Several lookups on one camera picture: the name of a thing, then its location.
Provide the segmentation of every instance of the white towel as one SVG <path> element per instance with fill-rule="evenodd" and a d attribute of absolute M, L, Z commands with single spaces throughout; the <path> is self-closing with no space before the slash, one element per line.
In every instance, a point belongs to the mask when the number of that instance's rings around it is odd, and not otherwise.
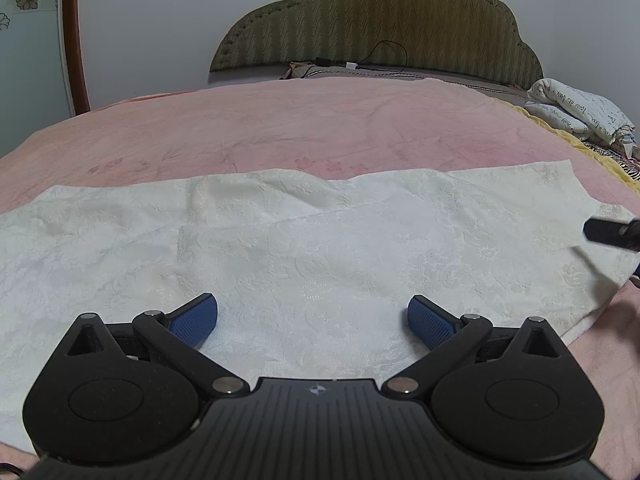
<path fill-rule="evenodd" d="M 583 239 L 593 214 L 631 218 L 569 162 L 53 187 L 0 216 L 0 441 L 30 448 L 24 397 L 87 311 L 128 322 L 212 292 L 202 352 L 251 384 L 391 377 L 425 353 L 403 321 L 414 294 L 497 326 L 544 316 L 569 342 L 638 265 Z"/>

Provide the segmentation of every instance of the metal rivet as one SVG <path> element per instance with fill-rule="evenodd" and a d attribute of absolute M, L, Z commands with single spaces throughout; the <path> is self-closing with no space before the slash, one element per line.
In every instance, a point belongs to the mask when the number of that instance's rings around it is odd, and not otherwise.
<path fill-rule="evenodd" d="M 390 390 L 399 394 L 410 394 L 418 389 L 418 381 L 411 377 L 394 377 L 386 384 Z"/>
<path fill-rule="evenodd" d="M 221 394 L 234 394 L 242 390 L 244 383 L 237 377 L 220 377 L 213 381 L 212 386 Z"/>

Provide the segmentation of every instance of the black cable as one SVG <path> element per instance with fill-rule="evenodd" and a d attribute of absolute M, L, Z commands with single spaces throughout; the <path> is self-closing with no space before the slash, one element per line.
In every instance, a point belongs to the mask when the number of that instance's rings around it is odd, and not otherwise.
<path fill-rule="evenodd" d="M 24 474 L 24 471 L 13 464 L 0 462 L 0 473 L 12 473 L 17 477 L 21 477 Z"/>
<path fill-rule="evenodd" d="M 407 63 L 409 62 L 409 53 L 406 51 L 406 49 L 405 49 L 403 44 L 398 43 L 397 41 L 391 41 L 391 40 L 380 40 L 379 42 L 377 42 L 376 46 L 371 50 L 371 52 L 369 52 L 362 61 L 358 62 L 358 66 L 360 66 L 367 59 L 369 59 L 371 56 L 373 56 L 373 53 L 376 51 L 376 49 L 383 43 L 394 44 L 394 45 L 397 45 L 397 46 L 401 47 L 402 50 L 404 50 L 404 66 L 400 70 L 400 72 L 404 72 L 404 69 L 406 68 Z"/>
<path fill-rule="evenodd" d="M 303 75 L 300 79 L 304 79 L 306 75 L 309 73 L 309 70 L 311 70 L 313 67 L 315 67 L 314 64 L 309 65 L 309 68 L 306 69 L 305 75 Z"/>

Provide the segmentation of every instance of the pink blanket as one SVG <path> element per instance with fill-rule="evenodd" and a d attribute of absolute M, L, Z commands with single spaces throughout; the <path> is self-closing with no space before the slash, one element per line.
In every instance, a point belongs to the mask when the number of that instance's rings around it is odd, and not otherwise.
<path fill-rule="evenodd" d="M 591 196 L 640 216 L 640 196 L 597 162 L 474 90 L 434 79 L 273 81 L 125 102 L 42 130 L 0 159 L 0 212 L 54 184 L 124 186 L 267 168 L 342 179 L 566 159 Z M 639 314 L 640 290 L 627 284 L 571 346 L 605 402 L 593 459 L 614 480 L 640 472 Z M 6 453 L 0 449 L 0 462 Z"/>

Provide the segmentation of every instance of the upholstered headboard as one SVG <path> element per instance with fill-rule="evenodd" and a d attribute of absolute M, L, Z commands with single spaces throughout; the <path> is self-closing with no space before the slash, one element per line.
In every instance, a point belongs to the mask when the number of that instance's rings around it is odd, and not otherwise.
<path fill-rule="evenodd" d="M 241 18 L 211 71 L 317 57 L 363 60 L 380 40 L 401 43 L 407 66 L 528 88 L 542 78 L 509 8 L 498 0 L 283 0 Z M 400 48 L 377 48 L 371 64 L 404 65 Z"/>

